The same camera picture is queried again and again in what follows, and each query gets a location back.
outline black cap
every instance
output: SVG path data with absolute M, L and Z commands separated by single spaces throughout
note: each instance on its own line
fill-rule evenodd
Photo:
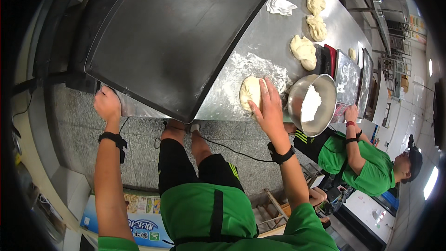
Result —
M 421 166 L 423 165 L 423 155 L 421 155 L 417 147 L 410 148 L 409 161 L 410 177 L 406 180 L 410 182 L 418 176 L 421 170 Z

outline ceiling light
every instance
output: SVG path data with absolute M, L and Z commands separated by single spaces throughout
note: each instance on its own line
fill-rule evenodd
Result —
M 432 59 L 429 59 L 429 76 L 432 76 Z
M 437 169 L 437 167 L 434 167 L 432 170 L 432 174 L 430 175 L 430 178 L 427 181 L 426 187 L 424 187 L 424 199 L 425 200 L 427 200 L 430 193 L 432 192 L 435 182 L 437 181 L 437 177 L 438 177 L 438 169 Z

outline towel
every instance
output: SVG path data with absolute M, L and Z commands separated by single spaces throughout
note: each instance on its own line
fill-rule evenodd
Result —
M 283 16 L 291 16 L 291 10 L 298 8 L 293 3 L 286 0 L 267 0 L 266 11 L 271 14 L 281 14 Z

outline green shirt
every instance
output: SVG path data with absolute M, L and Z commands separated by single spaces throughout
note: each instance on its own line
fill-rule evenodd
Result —
M 324 144 L 318 157 L 319 166 L 331 174 L 337 174 L 347 159 L 345 135 L 331 136 Z M 351 187 L 369 196 L 379 196 L 395 187 L 393 163 L 389 155 L 375 148 L 368 142 L 358 142 L 361 156 L 366 160 L 361 174 L 358 176 L 349 165 L 344 170 L 342 179 Z
M 248 239 L 236 243 L 189 242 L 172 250 L 338 250 L 309 203 L 301 204 L 293 210 L 283 235 L 252 238 L 256 233 L 256 223 L 246 195 L 234 187 L 207 183 L 179 185 L 162 195 L 161 215 L 170 238 L 174 240 L 200 234 L 209 236 L 210 218 L 206 217 L 212 213 L 215 189 L 223 191 L 222 234 L 244 235 Z M 111 250 L 112 246 L 114 251 L 137 250 L 136 243 L 123 238 L 100 237 L 98 244 L 100 251 Z

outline black shorts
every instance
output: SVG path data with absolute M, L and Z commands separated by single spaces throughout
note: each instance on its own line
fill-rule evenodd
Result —
M 221 154 L 213 154 L 198 165 L 198 177 L 184 147 L 174 139 L 164 139 L 158 161 L 160 195 L 166 190 L 192 182 L 236 187 L 243 190 L 237 167 L 226 162 Z
M 294 137 L 294 148 L 318 164 L 321 149 L 324 147 L 328 138 L 334 134 L 336 134 L 335 131 L 326 128 L 319 136 L 309 138 L 302 131 L 297 129 Z

